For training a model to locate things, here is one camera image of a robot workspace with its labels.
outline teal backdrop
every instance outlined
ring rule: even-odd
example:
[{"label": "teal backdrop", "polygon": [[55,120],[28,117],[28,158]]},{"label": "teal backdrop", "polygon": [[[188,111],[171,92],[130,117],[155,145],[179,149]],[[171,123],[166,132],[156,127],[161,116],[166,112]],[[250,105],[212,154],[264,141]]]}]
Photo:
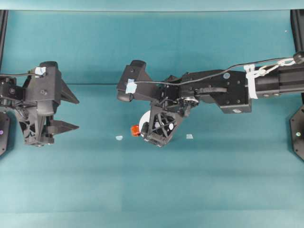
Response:
[{"label": "teal backdrop", "polygon": [[302,0],[1,0],[0,9],[68,11],[232,11],[304,8]]},{"label": "teal backdrop", "polygon": [[159,80],[294,51],[288,10],[10,11],[1,71],[57,61],[80,104],[55,119],[80,128],[35,148],[12,119],[0,227],[303,227],[304,162],[288,126],[300,95],[254,100],[250,114],[200,104],[157,148],[130,135],[149,104],[119,102],[112,85],[133,59]]}]

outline mounting plate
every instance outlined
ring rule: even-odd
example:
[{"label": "mounting plate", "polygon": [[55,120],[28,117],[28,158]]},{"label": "mounting plate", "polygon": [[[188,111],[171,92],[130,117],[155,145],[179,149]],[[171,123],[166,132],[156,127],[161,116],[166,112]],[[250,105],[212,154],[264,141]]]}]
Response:
[{"label": "mounting plate", "polygon": [[289,120],[294,152],[304,160],[304,105]]},{"label": "mounting plate", "polygon": [[8,145],[10,130],[10,118],[6,113],[0,113],[0,155],[2,155]]}]

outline black cable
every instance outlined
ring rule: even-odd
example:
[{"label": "black cable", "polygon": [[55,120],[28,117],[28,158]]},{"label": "black cable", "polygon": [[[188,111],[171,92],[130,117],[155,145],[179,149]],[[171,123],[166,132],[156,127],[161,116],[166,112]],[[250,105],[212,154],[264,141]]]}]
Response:
[{"label": "black cable", "polygon": [[273,62],[273,61],[279,61],[285,58],[271,58],[271,59],[266,59],[266,60],[261,60],[261,61],[256,61],[256,62],[251,62],[251,63],[241,63],[241,64],[236,64],[233,66],[228,67],[226,70],[223,70],[219,73],[213,74],[213,75],[208,75],[206,77],[203,78],[199,78],[199,79],[195,79],[195,80],[190,80],[190,81],[186,81],[186,82],[180,82],[180,83],[171,83],[171,82],[158,82],[158,81],[135,81],[134,83],[152,83],[152,84],[163,84],[163,85],[170,85],[170,86],[181,86],[181,85],[185,85],[185,84],[189,84],[189,83],[194,83],[194,82],[200,82],[203,81],[205,79],[208,78],[212,78],[212,77],[216,77],[219,75],[222,75],[228,71],[230,71],[231,69],[235,68],[235,67],[243,67],[245,65],[251,65],[251,64],[259,64],[259,63],[267,63],[267,62]]},{"label": "black cable", "polygon": [[33,74],[33,73],[26,73],[26,74],[0,74],[0,77],[21,77],[21,76],[43,77],[43,75],[37,75],[37,74]]}]

